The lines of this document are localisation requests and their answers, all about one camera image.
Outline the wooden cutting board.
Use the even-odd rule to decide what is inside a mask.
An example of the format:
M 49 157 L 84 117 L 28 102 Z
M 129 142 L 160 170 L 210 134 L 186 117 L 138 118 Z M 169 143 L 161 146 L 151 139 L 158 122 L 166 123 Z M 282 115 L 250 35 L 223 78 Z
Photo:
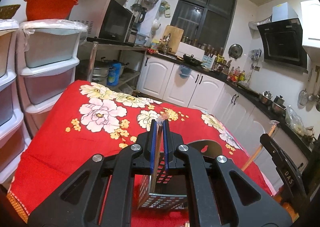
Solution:
M 169 52 L 171 53 L 176 53 L 182 38 L 182 35 L 184 34 L 184 30 L 180 29 L 175 26 L 167 25 L 164 33 L 163 33 L 163 38 L 169 36 L 169 42 L 168 42 L 168 47 L 169 47 Z

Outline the white upper cabinet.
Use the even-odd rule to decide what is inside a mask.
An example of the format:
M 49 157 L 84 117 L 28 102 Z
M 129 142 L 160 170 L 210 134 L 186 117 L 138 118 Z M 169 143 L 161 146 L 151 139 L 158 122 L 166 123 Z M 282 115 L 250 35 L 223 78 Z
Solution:
M 303 42 L 307 54 L 313 62 L 319 63 L 319 1 L 300 3 L 302 11 Z

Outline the chopstick pair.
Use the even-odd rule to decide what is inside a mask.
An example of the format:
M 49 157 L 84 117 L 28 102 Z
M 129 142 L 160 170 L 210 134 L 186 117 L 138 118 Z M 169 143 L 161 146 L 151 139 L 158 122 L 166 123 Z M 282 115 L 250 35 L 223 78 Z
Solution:
M 157 169 L 159 165 L 159 157 L 161 151 L 161 141 L 162 141 L 162 131 L 163 131 L 163 122 L 169 118 L 168 111 L 164 111 L 156 120 L 156 141 L 155 141 L 155 159 L 154 159 L 154 168 L 151 177 L 150 192 L 155 191 L 155 186 L 157 182 Z
M 270 131 L 268 132 L 268 136 L 271 137 L 272 134 L 274 133 L 277 125 L 279 124 L 279 121 L 276 121 L 276 120 L 271 120 L 270 121 L 270 124 L 271 124 L 271 128 L 270 128 Z M 242 166 L 241 170 L 244 172 L 248 167 L 249 165 L 255 160 L 255 158 L 258 156 L 258 154 L 262 151 L 263 149 L 263 145 L 262 144 L 259 144 L 258 148 L 255 150 L 254 154 L 246 161 L 246 163 Z

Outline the black range hood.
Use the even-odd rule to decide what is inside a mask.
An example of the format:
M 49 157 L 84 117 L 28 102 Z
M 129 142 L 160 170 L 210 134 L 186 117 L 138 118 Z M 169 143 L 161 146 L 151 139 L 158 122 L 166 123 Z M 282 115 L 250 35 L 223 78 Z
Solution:
M 303 29 L 296 11 L 287 3 L 272 8 L 271 20 L 257 25 L 264 61 L 307 74 L 307 53 L 302 46 Z

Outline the blue canister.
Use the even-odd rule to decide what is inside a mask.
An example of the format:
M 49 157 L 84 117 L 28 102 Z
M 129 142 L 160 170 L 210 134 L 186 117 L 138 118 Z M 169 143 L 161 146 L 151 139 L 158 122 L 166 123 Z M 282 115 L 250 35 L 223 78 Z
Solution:
M 116 86 L 119 83 L 120 70 L 121 70 L 121 63 L 113 62 L 110 65 L 109 73 L 107 77 L 108 86 Z

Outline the metal shelf rack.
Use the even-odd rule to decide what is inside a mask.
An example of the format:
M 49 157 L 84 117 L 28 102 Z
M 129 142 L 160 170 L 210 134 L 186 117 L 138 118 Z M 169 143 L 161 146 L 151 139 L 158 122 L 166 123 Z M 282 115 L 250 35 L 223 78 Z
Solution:
M 116 92 L 133 93 L 142 73 L 146 48 L 89 40 L 78 49 L 75 79 L 102 84 Z

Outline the hanging metal pot lid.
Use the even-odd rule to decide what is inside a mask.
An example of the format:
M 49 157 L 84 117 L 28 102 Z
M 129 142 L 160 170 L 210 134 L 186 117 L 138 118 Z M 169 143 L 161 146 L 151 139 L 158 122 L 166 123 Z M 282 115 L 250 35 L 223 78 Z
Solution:
M 239 44 L 232 44 L 228 50 L 228 56 L 235 60 L 239 59 L 242 56 L 243 49 Z

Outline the white plastic drawer tower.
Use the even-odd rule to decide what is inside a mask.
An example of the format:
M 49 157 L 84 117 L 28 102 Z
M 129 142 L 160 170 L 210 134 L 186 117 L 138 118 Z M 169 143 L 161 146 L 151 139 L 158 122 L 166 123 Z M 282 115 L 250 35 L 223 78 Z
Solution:
M 24 122 L 15 71 L 16 35 L 19 23 L 1 19 L 1 184 L 11 181 L 31 138 Z
M 87 25 L 63 19 L 20 23 L 15 48 L 17 90 L 30 136 L 35 136 L 54 104 L 75 80 L 78 47 Z

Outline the brown perforated utensil holder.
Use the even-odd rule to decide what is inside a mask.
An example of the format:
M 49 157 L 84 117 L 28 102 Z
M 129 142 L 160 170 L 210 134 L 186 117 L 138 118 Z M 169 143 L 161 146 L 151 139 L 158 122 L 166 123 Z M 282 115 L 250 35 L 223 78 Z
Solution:
M 206 205 L 214 207 L 214 195 L 208 177 L 214 159 L 222 154 L 212 140 L 185 144 L 181 135 L 165 130 L 164 151 L 159 159 L 155 191 L 150 192 L 151 177 L 144 176 L 139 189 L 138 208 L 174 210 L 189 202 L 192 212 Z

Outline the black wok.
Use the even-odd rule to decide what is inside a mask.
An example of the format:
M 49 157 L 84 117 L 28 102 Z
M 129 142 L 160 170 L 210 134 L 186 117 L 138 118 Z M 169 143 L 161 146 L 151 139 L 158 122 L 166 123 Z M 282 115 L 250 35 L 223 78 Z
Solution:
M 187 55 L 187 54 L 183 55 L 183 60 L 185 63 L 191 66 L 201 66 L 203 63 L 202 61 L 199 61 L 198 59 L 194 58 L 193 55 Z

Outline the red plastic basin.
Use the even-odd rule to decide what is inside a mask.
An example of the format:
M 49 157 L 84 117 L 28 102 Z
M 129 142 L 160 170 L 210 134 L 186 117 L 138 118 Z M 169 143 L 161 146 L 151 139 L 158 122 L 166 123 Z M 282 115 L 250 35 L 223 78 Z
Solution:
M 28 21 L 67 19 L 78 0 L 24 0 Z

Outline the dark kitchen window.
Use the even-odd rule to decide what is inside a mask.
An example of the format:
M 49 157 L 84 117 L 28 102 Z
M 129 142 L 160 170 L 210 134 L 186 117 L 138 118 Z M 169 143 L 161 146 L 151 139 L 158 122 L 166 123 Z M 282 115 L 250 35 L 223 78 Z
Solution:
M 237 0 L 178 0 L 171 25 L 198 44 L 224 48 Z

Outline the white lower cabinets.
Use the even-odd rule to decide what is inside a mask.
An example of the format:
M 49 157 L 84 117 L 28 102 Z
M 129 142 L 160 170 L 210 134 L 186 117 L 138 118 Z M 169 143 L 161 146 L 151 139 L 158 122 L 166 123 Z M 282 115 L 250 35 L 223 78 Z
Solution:
M 178 68 L 178 64 L 146 55 L 138 66 L 137 89 L 150 97 L 212 114 L 252 156 L 260 136 L 270 131 L 271 119 L 226 83 L 194 70 L 181 78 Z

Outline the red floral tablecloth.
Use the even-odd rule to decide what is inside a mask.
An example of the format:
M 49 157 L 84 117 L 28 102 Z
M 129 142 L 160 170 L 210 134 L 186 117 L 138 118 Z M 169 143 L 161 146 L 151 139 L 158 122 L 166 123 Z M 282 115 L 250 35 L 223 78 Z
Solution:
M 212 140 L 237 166 L 248 160 L 248 152 L 215 115 L 76 81 L 67 87 L 22 153 L 6 196 L 17 217 L 11 222 L 1 212 L 1 226 L 26 224 L 31 212 L 85 161 L 95 154 L 118 154 L 162 115 L 184 143 Z

